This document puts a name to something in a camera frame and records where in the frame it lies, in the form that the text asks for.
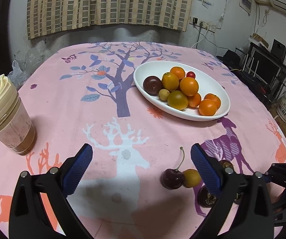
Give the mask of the small yellow green fruit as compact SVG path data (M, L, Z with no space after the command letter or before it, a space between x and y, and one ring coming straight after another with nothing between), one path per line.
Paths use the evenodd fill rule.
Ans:
M201 182L201 176L195 169L187 169L183 172L183 175L185 177L183 184L187 188L196 187Z

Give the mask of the small brown passion fruit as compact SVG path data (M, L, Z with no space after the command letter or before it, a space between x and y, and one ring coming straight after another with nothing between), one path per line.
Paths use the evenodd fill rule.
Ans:
M234 170L233 164L230 161L228 161L228 160L221 160L221 161L219 161L219 163L221 164L221 166L224 169L231 168L232 170Z

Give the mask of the red cherry tomato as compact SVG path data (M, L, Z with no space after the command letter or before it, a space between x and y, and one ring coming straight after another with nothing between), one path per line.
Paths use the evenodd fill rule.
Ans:
M196 74L193 71L189 71L186 73L186 77L196 78Z

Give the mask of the white wall power strip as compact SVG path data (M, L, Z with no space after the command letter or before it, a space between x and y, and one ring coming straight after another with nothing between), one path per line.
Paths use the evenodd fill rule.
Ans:
M202 29L208 30L212 33L216 32L216 24L212 21L204 21L200 18L190 16L189 17L189 24L193 25L194 27L202 27Z

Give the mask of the orange tangerine on plate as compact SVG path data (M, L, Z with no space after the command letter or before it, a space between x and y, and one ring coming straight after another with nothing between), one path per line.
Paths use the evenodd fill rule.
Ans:
M179 66L174 66L171 68L170 73L174 74L178 80L181 80L185 77L185 70Z

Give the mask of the dark cherry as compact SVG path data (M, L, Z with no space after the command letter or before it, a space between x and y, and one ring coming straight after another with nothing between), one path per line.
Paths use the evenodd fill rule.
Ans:
M183 172L179 170L185 160L185 151L182 146L180 147L180 152L182 153L182 159L178 166L174 169L166 169L160 178L161 184L164 186L164 188L167 188L169 190L175 190L180 188L185 181L185 176Z

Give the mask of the yellow orange kumquat fruit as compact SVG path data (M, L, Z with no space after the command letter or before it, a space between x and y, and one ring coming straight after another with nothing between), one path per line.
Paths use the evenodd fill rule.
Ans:
M163 88L170 92L175 91L179 87L178 77L171 72L164 73L161 81Z

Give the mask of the large orange front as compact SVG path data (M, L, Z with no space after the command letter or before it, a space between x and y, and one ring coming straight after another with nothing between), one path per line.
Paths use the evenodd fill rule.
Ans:
M202 116L213 116L217 111L217 105L215 101L211 99L204 99L198 106L198 112Z

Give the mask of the small orange tangerine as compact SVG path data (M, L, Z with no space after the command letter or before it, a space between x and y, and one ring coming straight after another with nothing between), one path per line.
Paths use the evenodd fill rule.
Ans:
M204 96L204 99L212 100L216 104L217 109L221 107L221 99L215 94L208 93Z

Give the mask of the dark passion fruit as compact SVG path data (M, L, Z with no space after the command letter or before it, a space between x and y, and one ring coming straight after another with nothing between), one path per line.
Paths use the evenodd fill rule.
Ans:
M212 208L217 201L215 195L211 194L206 186L202 186L197 194L197 202L204 208Z

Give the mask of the cream lidded drink jar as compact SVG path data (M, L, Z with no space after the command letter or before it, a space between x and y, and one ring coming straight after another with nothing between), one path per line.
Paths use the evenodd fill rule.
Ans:
M26 155L36 137L36 129L14 84L0 75L0 142L17 154Z

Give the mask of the orange kumquat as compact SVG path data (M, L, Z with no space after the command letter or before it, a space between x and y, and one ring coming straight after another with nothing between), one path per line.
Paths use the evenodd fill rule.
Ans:
M180 81L180 90L186 96L194 96L198 93L199 85L196 79L192 77L185 77Z

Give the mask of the white plastic bag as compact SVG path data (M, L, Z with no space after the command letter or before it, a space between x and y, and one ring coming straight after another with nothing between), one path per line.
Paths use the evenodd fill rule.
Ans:
M19 90L28 79L28 76L21 70L17 60L13 60L12 69L13 70L8 74L8 79L13 83L16 90Z

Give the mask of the dark purple plum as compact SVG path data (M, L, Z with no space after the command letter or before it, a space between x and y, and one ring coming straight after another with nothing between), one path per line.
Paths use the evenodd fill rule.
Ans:
M157 76L151 75L144 80L143 88L149 95L157 96L163 89L162 81Z

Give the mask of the white oval plate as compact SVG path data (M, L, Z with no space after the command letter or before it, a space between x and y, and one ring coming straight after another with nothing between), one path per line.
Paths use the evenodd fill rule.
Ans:
M217 95L221 99L221 107L213 116L201 116L197 110L185 109L183 111L174 109L162 102L157 96L151 96L143 88L144 80L150 75L161 78L164 73L168 72L173 66L179 66L186 72L192 71L196 74L196 81L199 84L199 94L205 96L208 93ZM181 64L172 61L150 61L139 65L133 74L133 79L136 87L140 93L154 106L163 110L164 112L178 118L191 120L191 121L212 121L225 116L230 110L230 99L225 89L211 76L206 73L193 68L186 64Z

